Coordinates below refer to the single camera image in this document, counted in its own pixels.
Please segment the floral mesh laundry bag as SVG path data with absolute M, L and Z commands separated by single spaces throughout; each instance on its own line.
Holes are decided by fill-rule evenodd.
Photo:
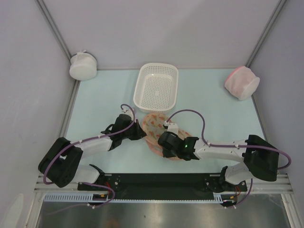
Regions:
M 147 134 L 145 140 L 149 149 L 161 157 L 163 157 L 163 153 L 162 147 L 158 144 L 158 139 L 166 131 L 163 124 L 168 118 L 165 114 L 149 113 L 144 117 L 142 123 L 142 129 Z

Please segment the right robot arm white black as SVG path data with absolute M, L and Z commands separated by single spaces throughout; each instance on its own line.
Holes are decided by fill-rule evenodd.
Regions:
M 225 145 L 205 142 L 198 137 L 181 139 L 175 133 L 164 132 L 158 139 L 158 144 L 166 158 L 235 161 L 236 165 L 222 168 L 219 185 L 223 190 L 231 190 L 247 179 L 257 178 L 268 182 L 277 179 L 279 152 L 257 135 L 249 135 L 246 140 Z

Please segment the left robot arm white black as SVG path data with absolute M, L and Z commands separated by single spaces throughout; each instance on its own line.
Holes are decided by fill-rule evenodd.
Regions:
M 105 178 L 97 167 L 82 166 L 80 161 L 86 156 L 107 152 L 122 144 L 124 139 L 142 139 L 146 133 L 139 121 L 128 114 L 120 114 L 114 124 L 109 125 L 99 135 L 72 143 L 65 137 L 58 138 L 38 165 L 46 185 L 55 184 L 62 188 L 71 181 L 88 182 L 95 190 L 101 189 Z

